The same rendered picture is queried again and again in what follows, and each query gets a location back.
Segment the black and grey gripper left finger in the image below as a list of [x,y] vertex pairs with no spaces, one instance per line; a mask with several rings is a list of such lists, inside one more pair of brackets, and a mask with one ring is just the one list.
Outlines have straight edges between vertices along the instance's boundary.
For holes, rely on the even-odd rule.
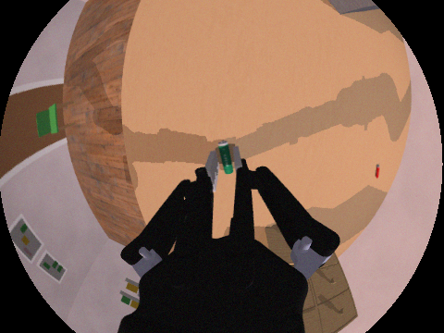
[[121,258],[140,278],[167,257],[176,242],[167,261],[166,282],[178,290],[189,290],[195,285],[200,238],[212,238],[218,172],[214,150],[205,166],[195,170],[197,179],[181,181],[142,233],[122,250]]

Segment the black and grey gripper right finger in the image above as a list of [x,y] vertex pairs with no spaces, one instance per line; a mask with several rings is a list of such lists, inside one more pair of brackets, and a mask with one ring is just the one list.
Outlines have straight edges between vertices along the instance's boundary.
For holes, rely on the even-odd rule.
[[[233,293],[244,293],[254,283],[254,222],[252,190],[258,190],[286,243],[294,268],[308,280],[337,250],[339,235],[313,219],[293,194],[266,166],[249,170],[233,147],[236,186],[230,219],[228,250],[222,281]],[[251,182],[250,182],[251,180]],[[293,245],[294,244],[294,245]],[[320,266],[320,267],[319,267]]]

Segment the brown wooden drawer front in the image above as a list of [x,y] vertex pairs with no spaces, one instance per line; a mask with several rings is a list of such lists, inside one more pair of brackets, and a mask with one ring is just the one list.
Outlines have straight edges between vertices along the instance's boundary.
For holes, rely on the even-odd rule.
[[356,316],[350,291],[336,300],[319,307],[318,313],[322,333],[333,333],[342,327]]
[[323,266],[321,266],[320,268],[318,268],[317,270],[332,266],[332,265],[336,264],[337,262],[338,262],[338,260],[335,256],[335,254],[333,253],[331,255],[331,257],[325,262],[325,264]]
[[303,314],[305,333],[320,333],[316,309]]
[[317,304],[338,295],[348,288],[339,265],[316,272],[310,279]]
[[289,265],[294,267],[294,264],[290,259],[291,248],[286,243],[279,229],[264,228],[262,233],[257,238],[257,241],[260,241],[270,251],[272,251]]
[[314,304],[314,299],[313,299],[313,295],[312,295],[311,288],[310,288],[310,284],[309,284],[309,281],[307,280],[307,282],[308,282],[308,287],[309,287],[309,289],[308,289],[308,293],[307,293],[306,299],[305,299],[305,301],[304,301],[303,310],[304,310],[304,309],[307,309],[307,308],[310,308],[310,307],[312,307],[312,306],[315,306],[315,304]]

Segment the small wooden chest of drawers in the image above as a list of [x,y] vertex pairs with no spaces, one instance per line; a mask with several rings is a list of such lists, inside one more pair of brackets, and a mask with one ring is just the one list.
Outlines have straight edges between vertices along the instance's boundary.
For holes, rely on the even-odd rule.
[[[335,254],[335,256],[336,256],[336,253],[335,253],[335,252],[334,252],[334,254]],[[354,318],[352,318],[349,322],[347,322],[345,325],[343,325],[342,327],[340,327],[339,329],[337,329],[336,331],[334,331],[333,333],[338,333],[338,332],[340,332],[343,328],[345,328],[349,323],[351,323],[351,322],[352,322],[352,321],[358,316],[358,314],[357,314],[357,310],[356,310],[356,306],[355,306],[355,303],[354,303],[354,300],[353,300],[353,297],[352,297],[352,292],[351,292],[350,286],[349,286],[349,284],[348,284],[347,278],[345,277],[345,274],[344,274],[344,272],[343,272],[343,269],[342,269],[342,267],[341,267],[341,265],[340,265],[340,262],[339,262],[339,259],[338,259],[337,256],[336,256],[336,258],[337,258],[338,262],[337,262],[335,265],[332,265],[332,266],[329,266],[329,267],[326,267],[326,268],[323,268],[323,269],[320,269],[320,270],[316,270],[315,273],[339,265],[339,266],[340,266],[340,269],[341,269],[341,271],[342,271],[342,273],[343,273],[343,276],[344,276],[344,278],[345,278],[345,280],[346,280],[347,286],[348,286],[348,288],[346,289],[346,291],[343,291],[343,292],[341,292],[339,295],[336,295],[337,297],[334,296],[335,298],[332,297],[332,299],[330,298],[330,299],[328,299],[326,302],[323,302],[323,303],[321,303],[321,304],[319,303],[319,305],[318,305],[318,304],[316,303],[315,293],[314,293],[314,289],[313,289],[313,286],[312,286],[311,279],[310,279],[310,278],[308,279],[309,284],[310,284],[310,288],[311,288],[311,292],[312,292],[312,295],[313,295],[313,299],[314,299],[314,306],[313,306],[313,307],[310,307],[310,308],[307,308],[307,309],[304,309],[304,310],[303,310],[304,312],[302,312],[302,314],[306,314],[306,313],[311,312],[311,311],[313,311],[314,309],[316,309],[316,312],[317,312],[317,318],[318,318],[318,323],[319,323],[320,333],[322,333],[322,328],[321,328],[321,322],[320,322],[320,317],[319,317],[319,313],[318,313],[318,308],[321,307],[321,306],[323,306],[323,305],[325,305],[325,304],[327,304],[327,303],[329,303],[329,302],[332,302],[332,301],[336,300],[338,297],[342,296],[343,294],[345,294],[345,293],[348,292],[348,291],[350,291],[350,294],[351,294],[351,299],[352,299],[352,302],[353,302],[353,306],[354,306],[354,309],[355,309],[356,316],[355,316]],[[330,300],[330,301],[329,301],[329,300]],[[308,310],[308,309],[309,309],[309,310]]]

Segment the green aa battery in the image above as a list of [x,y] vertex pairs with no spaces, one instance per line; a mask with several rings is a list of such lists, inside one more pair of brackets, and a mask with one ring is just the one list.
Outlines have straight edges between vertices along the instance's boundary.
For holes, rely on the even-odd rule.
[[222,160],[225,174],[233,173],[233,166],[232,166],[232,161],[231,161],[230,152],[229,152],[229,148],[228,148],[228,142],[227,141],[219,142],[218,148],[219,148],[219,152],[220,152],[220,156],[221,156],[221,160]]

